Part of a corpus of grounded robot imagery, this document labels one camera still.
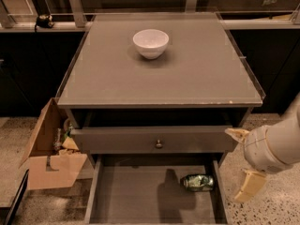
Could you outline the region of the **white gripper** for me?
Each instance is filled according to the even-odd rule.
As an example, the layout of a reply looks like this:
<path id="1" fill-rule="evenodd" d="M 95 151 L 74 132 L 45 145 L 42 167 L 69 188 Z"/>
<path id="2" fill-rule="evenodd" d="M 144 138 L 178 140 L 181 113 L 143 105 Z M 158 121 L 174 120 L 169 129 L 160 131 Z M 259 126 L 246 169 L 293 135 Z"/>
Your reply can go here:
<path id="1" fill-rule="evenodd" d="M 250 201 L 266 183 L 266 174 L 281 173 L 289 170 L 292 165 L 281 161 L 272 152 L 267 141 L 269 126 L 261 126 L 250 132 L 241 128 L 226 128 L 225 133 L 235 141 L 244 144 L 244 157 L 257 171 L 243 170 L 245 180 L 234 196 L 237 203 Z"/>

